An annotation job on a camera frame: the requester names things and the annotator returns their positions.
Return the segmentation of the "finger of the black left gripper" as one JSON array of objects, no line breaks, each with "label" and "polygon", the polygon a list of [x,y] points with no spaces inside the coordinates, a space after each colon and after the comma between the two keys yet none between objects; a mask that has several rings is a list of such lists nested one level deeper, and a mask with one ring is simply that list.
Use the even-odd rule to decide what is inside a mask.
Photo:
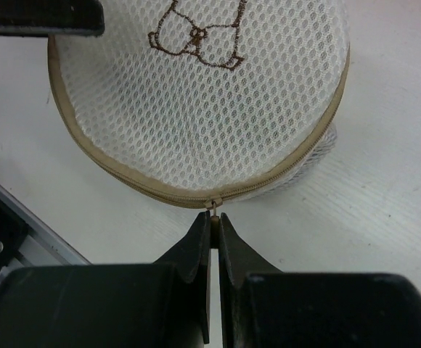
[{"label": "finger of the black left gripper", "polygon": [[104,12],[99,1],[0,1],[0,36],[100,36],[104,31]]}]

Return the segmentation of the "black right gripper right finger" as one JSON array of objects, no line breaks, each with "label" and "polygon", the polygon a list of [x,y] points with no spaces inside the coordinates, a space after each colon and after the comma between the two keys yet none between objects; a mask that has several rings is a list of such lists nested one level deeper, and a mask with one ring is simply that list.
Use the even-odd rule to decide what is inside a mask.
[{"label": "black right gripper right finger", "polygon": [[236,232],[227,214],[218,223],[218,269],[224,347],[257,347],[250,275],[281,272]]}]

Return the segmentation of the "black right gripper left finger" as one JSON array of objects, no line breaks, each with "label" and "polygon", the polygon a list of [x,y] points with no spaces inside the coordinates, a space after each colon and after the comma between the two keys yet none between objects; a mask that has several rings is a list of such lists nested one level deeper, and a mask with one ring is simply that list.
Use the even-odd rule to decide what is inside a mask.
[{"label": "black right gripper left finger", "polygon": [[211,214],[200,212],[184,237],[155,261],[172,267],[165,333],[169,344],[210,342]]}]

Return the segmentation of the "white mesh laundry bag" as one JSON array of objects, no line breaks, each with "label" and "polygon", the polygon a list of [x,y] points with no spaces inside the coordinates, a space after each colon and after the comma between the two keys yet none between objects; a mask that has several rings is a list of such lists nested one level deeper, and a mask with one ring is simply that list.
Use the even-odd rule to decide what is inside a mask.
[{"label": "white mesh laundry bag", "polygon": [[153,199],[214,210],[297,183],[337,140],[344,1],[104,1],[100,37],[52,35],[74,142]]}]

